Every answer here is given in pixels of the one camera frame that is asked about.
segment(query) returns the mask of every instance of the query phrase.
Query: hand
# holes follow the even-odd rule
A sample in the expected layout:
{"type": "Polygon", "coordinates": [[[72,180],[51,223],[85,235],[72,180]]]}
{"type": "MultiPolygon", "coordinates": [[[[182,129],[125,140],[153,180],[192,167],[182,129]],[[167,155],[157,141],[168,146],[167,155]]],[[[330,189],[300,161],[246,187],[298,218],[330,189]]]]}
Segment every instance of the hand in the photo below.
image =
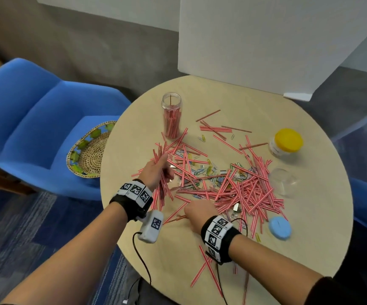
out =
{"type": "Polygon", "coordinates": [[[142,170],[140,176],[138,177],[150,191],[154,191],[159,184],[161,179],[161,173],[164,174],[166,183],[174,179],[175,172],[170,167],[168,160],[168,154],[164,154],[159,159],[158,163],[154,161],[149,161],[144,169],[142,170]]]}
{"type": "Polygon", "coordinates": [[[185,207],[184,211],[190,220],[193,232],[199,235],[206,221],[214,215],[219,215],[211,200],[192,201],[185,207]]]}

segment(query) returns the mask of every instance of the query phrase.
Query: white sensor device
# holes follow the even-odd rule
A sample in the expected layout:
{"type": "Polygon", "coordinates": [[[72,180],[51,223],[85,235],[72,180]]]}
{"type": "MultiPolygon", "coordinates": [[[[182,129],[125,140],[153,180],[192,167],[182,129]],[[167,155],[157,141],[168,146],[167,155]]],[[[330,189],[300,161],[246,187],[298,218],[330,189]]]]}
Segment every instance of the white sensor device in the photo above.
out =
{"type": "Polygon", "coordinates": [[[158,210],[147,212],[144,218],[137,217],[142,222],[141,234],[138,236],[140,241],[153,244],[158,239],[159,231],[163,224],[163,214],[158,210]]]}

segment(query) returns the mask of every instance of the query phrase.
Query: woven basket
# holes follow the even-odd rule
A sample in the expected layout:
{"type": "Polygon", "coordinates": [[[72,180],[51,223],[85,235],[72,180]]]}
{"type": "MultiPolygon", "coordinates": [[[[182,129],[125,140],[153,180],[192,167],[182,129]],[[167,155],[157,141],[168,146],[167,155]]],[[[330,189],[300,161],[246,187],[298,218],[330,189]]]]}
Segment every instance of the woven basket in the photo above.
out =
{"type": "Polygon", "coordinates": [[[116,121],[107,121],[92,128],[79,139],[66,156],[69,170],[82,178],[100,177],[103,152],[116,121]]]}

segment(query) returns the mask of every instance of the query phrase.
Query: forearm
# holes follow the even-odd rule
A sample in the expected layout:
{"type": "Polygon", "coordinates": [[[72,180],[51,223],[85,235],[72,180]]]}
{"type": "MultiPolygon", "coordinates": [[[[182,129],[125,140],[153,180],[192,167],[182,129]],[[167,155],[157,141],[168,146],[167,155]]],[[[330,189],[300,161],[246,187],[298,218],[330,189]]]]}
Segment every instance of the forearm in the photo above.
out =
{"type": "Polygon", "coordinates": [[[118,203],[111,203],[89,226],[14,288],[2,303],[86,303],[126,224],[124,209],[118,203]]]}
{"type": "Polygon", "coordinates": [[[323,276],[243,235],[233,238],[229,256],[281,304],[303,304],[323,276]]]}

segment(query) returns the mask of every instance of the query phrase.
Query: blue lid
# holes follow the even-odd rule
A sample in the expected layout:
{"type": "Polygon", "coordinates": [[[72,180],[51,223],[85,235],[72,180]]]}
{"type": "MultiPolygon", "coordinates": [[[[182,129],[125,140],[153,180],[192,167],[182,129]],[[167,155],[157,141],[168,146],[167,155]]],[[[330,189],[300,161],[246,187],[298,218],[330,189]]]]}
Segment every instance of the blue lid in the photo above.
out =
{"type": "Polygon", "coordinates": [[[291,225],[289,224],[289,221],[281,216],[271,218],[269,228],[272,235],[277,239],[285,241],[291,236],[291,225]]]}

